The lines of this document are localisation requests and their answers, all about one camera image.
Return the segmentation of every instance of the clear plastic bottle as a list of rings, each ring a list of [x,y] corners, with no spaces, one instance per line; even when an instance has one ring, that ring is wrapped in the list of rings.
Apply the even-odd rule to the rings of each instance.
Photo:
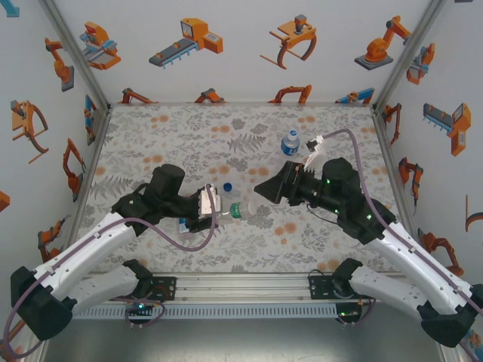
[[[299,150],[300,140],[296,130],[291,130],[281,139],[281,150],[288,156],[295,155]]]
[[[218,215],[217,224],[226,225],[236,220],[246,219],[257,214],[257,206],[253,201],[235,202],[234,204],[223,204],[221,213]]]

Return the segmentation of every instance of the metal pole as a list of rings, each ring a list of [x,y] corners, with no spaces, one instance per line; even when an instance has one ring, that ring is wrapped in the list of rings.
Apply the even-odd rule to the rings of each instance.
[[[438,18],[442,8],[446,5],[448,0],[431,0],[428,7],[424,11],[416,29],[411,33],[411,37],[406,44],[398,62],[396,63],[394,70],[389,76],[386,84],[380,92],[379,98],[376,101],[376,113],[381,114],[386,106],[392,92],[397,87],[399,81],[405,76],[411,62],[416,56],[423,43],[424,38],[428,34],[431,26]]]
[[[64,46],[64,49],[69,53],[74,62],[75,70],[84,79],[85,84],[88,86],[91,92],[91,98],[98,109],[103,114],[107,114],[109,111],[109,102],[104,96],[102,89],[99,86],[96,78],[92,74],[91,68],[82,53],[81,48],[78,47],[77,42],[70,32],[66,21],[63,19],[62,14],[59,12],[54,0],[38,0],[42,8],[44,9],[47,18],[50,20],[52,26],[60,37],[60,41]]]
[[[70,229],[69,240],[67,241],[66,247],[74,244],[77,241],[78,229],[81,225],[82,215],[84,213],[85,205],[88,202],[89,191],[91,190],[92,179],[94,178],[94,173],[96,172],[97,162],[99,161],[100,151],[103,149],[104,138],[106,137],[107,128],[109,126],[109,121],[111,120],[111,113],[103,115],[100,120],[100,127],[96,134],[95,150],[92,156],[92,161],[88,172],[82,181],[81,190],[78,198],[77,212],[74,216],[74,221],[72,223],[72,228]]]

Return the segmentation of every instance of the white connector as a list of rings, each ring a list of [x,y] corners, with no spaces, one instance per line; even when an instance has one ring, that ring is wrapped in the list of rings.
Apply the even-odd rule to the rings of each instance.
[[[217,190],[214,188],[213,185],[210,185],[210,192],[211,196],[213,197],[214,201],[214,210],[216,212],[221,211],[221,197],[217,195]],[[200,208],[199,214],[200,216],[209,215],[211,214],[211,205],[210,205],[210,198],[208,197],[208,192],[206,189],[202,190],[200,193]]]
[[[309,170],[321,170],[324,163],[327,161],[327,155],[325,154],[324,149],[324,137],[322,135],[318,135],[315,139],[309,141],[309,143],[317,142],[316,146],[311,147],[310,151],[312,153],[309,156],[309,159],[303,166],[305,171]]]

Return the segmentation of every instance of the floral tablecloth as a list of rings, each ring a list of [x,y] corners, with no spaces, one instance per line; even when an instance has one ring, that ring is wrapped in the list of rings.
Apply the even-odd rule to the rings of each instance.
[[[308,272],[333,271],[345,258],[361,260],[378,272],[395,269],[382,257],[317,219],[305,205],[270,204],[255,194],[255,185],[277,173],[287,159],[305,161],[307,140],[347,127],[357,136],[371,196],[397,213],[389,177],[369,108],[342,106],[117,106],[104,140],[78,236],[110,211],[123,195],[149,182],[155,167],[175,164],[186,177],[181,195],[214,183],[225,202],[253,200],[257,215],[225,225],[200,252],[186,253],[148,230],[118,248],[97,266],[107,272],[136,258],[152,272]],[[280,142],[297,129],[300,151],[281,152]],[[355,166],[352,144],[340,135],[327,141],[329,158],[344,157]],[[233,190],[223,191],[224,183]],[[334,219],[323,210],[319,216]],[[179,237],[175,219],[159,227],[180,243],[195,246],[208,232],[192,240]]]

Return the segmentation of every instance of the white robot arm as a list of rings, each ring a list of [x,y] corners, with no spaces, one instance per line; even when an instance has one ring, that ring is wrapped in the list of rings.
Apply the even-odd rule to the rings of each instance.
[[[18,315],[39,340],[56,336],[73,315],[94,305],[119,296],[142,299],[149,294],[152,274],[135,259],[104,275],[82,280],[114,249],[143,233],[148,224],[176,217],[186,219],[191,232],[214,228],[214,212],[220,209],[217,190],[207,186],[189,197],[179,196],[183,178],[184,171],[176,166],[157,167],[149,184],[122,197],[111,213],[61,254],[32,271],[21,267],[12,274],[12,306],[17,305]],[[168,241],[186,251],[204,246],[187,248]]]
[[[287,161],[276,176],[254,191],[276,204],[287,198],[291,206],[308,203],[336,214],[338,226],[347,235],[385,256],[413,284],[379,275],[359,261],[347,259],[333,274],[337,293],[350,296],[357,292],[387,302],[419,320],[437,342],[455,347],[481,312],[483,285],[466,283],[430,256],[384,205],[367,196],[365,184],[362,193],[363,178],[348,161],[337,158],[323,163],[323,142],[322,137],[309,141],[313,153],[306,165]],[[322,176],[316,179],[314,169],[320,163]]]

